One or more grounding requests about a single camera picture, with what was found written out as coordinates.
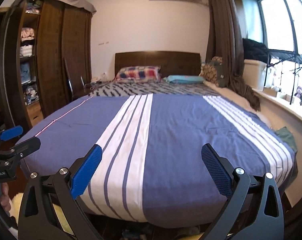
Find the person's left hand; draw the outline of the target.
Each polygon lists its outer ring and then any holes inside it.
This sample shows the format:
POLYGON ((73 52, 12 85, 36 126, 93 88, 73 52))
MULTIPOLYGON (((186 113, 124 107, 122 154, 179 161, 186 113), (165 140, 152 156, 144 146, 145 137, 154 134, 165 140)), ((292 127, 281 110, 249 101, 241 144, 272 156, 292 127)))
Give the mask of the person's left hand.
POLYGON ((11 210, 11 203, 9 198, 9 185, 8 183, 0 184, 0 205, 5 211, 11 210))

